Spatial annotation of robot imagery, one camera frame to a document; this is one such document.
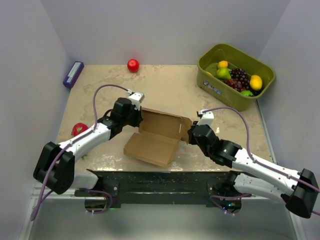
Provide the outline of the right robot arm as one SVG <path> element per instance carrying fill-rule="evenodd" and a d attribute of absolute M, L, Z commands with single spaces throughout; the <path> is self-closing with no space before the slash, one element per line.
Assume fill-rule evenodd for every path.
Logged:
<path fill-rule="evenodd" d="M 207 124 L 194 124 L 187 133 L 188 143 L 197 145 L 216 164 L 244 171 L 281 190 L 290 212 L 306 219 L 314 213 L 320 189 L 312 171 L 288 169 L 253 156 L 248 149 L 219 139 Z"/>

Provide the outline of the brown cardboard box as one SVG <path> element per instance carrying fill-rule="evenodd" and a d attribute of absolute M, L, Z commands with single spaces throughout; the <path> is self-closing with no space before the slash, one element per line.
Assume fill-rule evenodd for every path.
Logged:
<path fill-rule="evenodd" d="M 167 167 L 173 160 L 179 142 L 189 142 L 192 120 L 149 108 L 141 109 L 142 122 L 123 148 L 128 157 Z"/>

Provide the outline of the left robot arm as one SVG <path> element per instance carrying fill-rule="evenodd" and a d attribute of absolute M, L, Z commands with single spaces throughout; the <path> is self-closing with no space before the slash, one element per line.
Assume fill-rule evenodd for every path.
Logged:
<path fill-rule="evenodd" d="M 143 97 L 138 93 L 120 97 L 110 115 L 99 118 L 97 124 L 64 142 L 47 143 L 42 149 L 33 178 L 58 195 L 74 188 L 86 189 L 92 196 L 99 196 L 104 184 L 89 170 L 76 172 L 75 164 L 89 151 L 118 135 L 123 127 L 138 127 L 143 120 L 142 101 Z"/>

